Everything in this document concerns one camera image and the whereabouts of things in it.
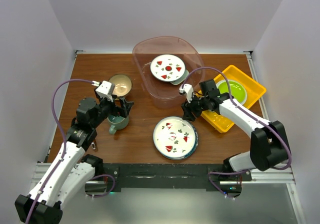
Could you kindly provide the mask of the pale green divided dish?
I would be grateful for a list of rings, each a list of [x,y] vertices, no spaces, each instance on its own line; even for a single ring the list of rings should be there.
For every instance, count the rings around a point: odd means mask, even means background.
[[[189,72],[188,72],[188,70],[186,69],[185,72],[184,72],[184,74],[182,75],[182,77],[179,78],[179,79],[177,79],[177,80],[175,80],[175,81],[173,81],[173,82],[171,82],[171,84],[172,84],[172,85],[180,85],[181,83],[184,82],[184,80],[188,77],[188,75],[189,75]]]

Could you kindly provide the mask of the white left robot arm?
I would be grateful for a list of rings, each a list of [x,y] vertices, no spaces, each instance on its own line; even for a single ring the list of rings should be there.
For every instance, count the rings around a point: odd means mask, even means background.
[[[89,180],[104,176],[103,161],[87,155],[97,136],[96,128],[110,115],[126,118],[133,106],[120,98],[120,106],[107,98],[96,102],[85,98],[79,102],[76,117],[54,161],[26,196],[19,195],[14,203],[19,219],[25,224],[58,224],[63,209]]]

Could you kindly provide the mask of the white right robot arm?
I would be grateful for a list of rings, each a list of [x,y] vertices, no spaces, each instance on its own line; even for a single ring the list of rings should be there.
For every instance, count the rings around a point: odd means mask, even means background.
[[[190,84],[183,84],[179,93],[186,97],[182,104],[183,119],[194,121],[204,111],[214,111],[228,118],[250,138],[250,150],[233,155],[223,162],[223,176],[235,180],[242,171],[276,168],[279,163],[292,161],[288,139],[283,124],[270,122],[243,107],[230,93],[220,93],[214,81],[200,83],[197,96]]]

